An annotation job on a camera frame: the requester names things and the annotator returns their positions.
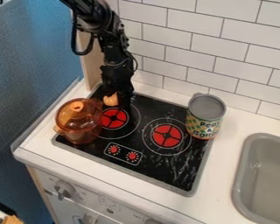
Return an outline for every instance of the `toy stove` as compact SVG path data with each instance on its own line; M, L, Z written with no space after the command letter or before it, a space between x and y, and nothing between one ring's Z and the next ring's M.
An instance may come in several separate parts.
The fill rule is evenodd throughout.
M91 98L102 99L99 87ZM193 196L212 141L191 137L186 108L136 94L129 108L103 110L103 129L90 144L63 136L53 143L184 196Z

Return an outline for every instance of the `white countertop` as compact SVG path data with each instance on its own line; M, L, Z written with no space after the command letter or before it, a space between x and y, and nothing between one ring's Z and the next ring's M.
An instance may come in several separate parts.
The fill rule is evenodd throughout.
M138 93L187 105L189 96L134 82ZM220 134L206 161L196 194L187 198L134 178L52 145L56 109L70 99L87 97L84 82L57 105L14 152L16 159L67 177L82 186L100 189L156 215L189 223L188 217L207 224L252 224L241 216L231 200L231 190L241 155L242 144L251 134L265 132L280 136L280 121L235 108L227 108Z

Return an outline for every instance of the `sink basin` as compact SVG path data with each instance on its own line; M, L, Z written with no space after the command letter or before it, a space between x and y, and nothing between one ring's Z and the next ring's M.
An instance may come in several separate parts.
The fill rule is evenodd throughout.
M249 136L232 192L238 211L260 224L280 224L280 137Z

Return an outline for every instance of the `green can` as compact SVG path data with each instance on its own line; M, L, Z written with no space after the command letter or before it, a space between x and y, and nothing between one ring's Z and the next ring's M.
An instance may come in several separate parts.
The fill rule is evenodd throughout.
M195 94L189 101L185 126L193 137L209 140L220 131L227 107L222 99L212 94Z

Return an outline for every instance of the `blue wall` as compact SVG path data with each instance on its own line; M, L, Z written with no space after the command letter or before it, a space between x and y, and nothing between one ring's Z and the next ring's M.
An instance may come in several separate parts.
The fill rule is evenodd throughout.
M0 10L0 202L25 224L52 223L10 145L82 76L70 50L69 10L59 0L12 0Z

